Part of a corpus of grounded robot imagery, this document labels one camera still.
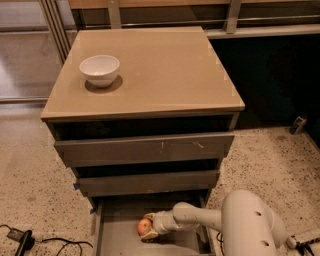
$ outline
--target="bowl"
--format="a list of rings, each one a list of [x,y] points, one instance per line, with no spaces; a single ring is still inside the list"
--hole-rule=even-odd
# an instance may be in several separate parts
[[[82,61],[79,68],[89,83],[104,88],[117,78],[119,66],[119,60],[113,56],[96,55]]]

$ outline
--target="power adapter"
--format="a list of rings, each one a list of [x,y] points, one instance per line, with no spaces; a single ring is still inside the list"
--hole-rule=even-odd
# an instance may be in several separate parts
[[[7,237],[19,243],[16,255],[24,255],[25,250],[29,251],[34,246],[35,239],[32,237],[31,230],[23,232],[19,229],[12,228]]]
[[[21,241],[21,239],[23,237],[23,234],[24,234],[23,231],[21,231],[19,229],[16,229],[16,228],[12,228],[9,231],[7,237],[12,239],[12,240],[14,240],[14,241],[16,241],[16,242],[18,242],[18,243],[20,243],[20,241]]]

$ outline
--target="black cable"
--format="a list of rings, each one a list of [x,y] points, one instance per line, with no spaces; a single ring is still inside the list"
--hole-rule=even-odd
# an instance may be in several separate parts
[[[7,224],[1,224],[1,225],[0,225],[0,228],[2,228],[2,227],[7,227],[7,228],[10,229],[10,230],[12,229],[12,228],[9,227]]]
[[[41,242],[42,243],[45,243],[45,242],[49,242],[49,241],[63,241],[63,242],[66,242],[66,243],[70,243],[70,244],[87,244],[89,245],[90,247],[93,248],[92,244],[90,244],[89,242],[86,242],[86,241],[70,241],[68,239],[65,239],[65,238],[61,238],[61,237],[53,237],[53,238],[48,238],[48,239],[43,239]]]
[[[223,235],[219,232],[216,236],[216,239],[218,240],[218,242],[220,243],[220,250],[221,250],[221,253],[222,255],[224,256],[224,250],[223,250]]]
[[[62,242],[65,242],[66,244],[62,246],[62,248],[58,251],[58,253],[56,254],[56,256],[58,256],[61,251],[67,246],[67,245],[70,245],[70,244],[76,244],[79,246],[80,248],[80,256],[82,256],[82,247],[81,247],[81,244],[87,244],[89,245],[90,247],[93,248],[92,244],[90,244],[89,242],[86,242],[86,241],[70,241],[68,239],[65,239],[65,238],[61,238],[61,237],[54,237],[54,238],[48,238],[48,239],[44,239],[42,240],[41,242],[42,243],[46,243],[46,242],[49,242],[49,241],[62,241]]]
[[[67,245],[69,245],[69,244],[74,244],[74,243],[66,243],[65,245],[63,245],[63,246],[61,247],[61,249],[58,251],[58,253],[56,254],[56,256],[59,256],[60,252],[62,252],[62,250],[63,250]],[[80,248],[80,256],[82,256],[82,247],[81,247],[81,245],[80,245],[80,244],[77,244],[77,243],[76,243],[76,245],[79,246],[79,248]]]

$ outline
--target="floor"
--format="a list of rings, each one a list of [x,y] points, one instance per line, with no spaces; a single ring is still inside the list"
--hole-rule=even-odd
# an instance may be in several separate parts
[[[0,34],[1,97],[48,96],[59,73],[48,34]],[[95,215],[74,190],[75,178],[58,157],[53,138],[40,120],[43,105],[0,105],[0,225],[31,229],[37,240],[29,256],[54,256],[63,237],[94,242]],[[235,140],[221,166],[208,208],[220,209],[237,188],[260,196],[283,219],[289,235],[320,236],[320,151],[306,133],[291,135],[285,126],[236,130]],[[0,255],[14,255],[18,243],[0,228]],[[213,239],[216,254],[222,255]],[[82,244],[83,254],[92,248]],[[313,247],[320,255],[320,245]],[[60,255],[80,255],[69,245]],[[278,255],[298,256],[286,246]]]

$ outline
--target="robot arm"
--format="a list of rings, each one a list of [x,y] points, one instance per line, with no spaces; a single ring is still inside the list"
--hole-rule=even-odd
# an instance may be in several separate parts
[[[171,211],[147,214],[158,234],[195,230],[199,225],[221,232],[226,256],[276,256],[287,239],[280,217],[257,195],[234,190],[222,210],[196,208],[178,203]]]

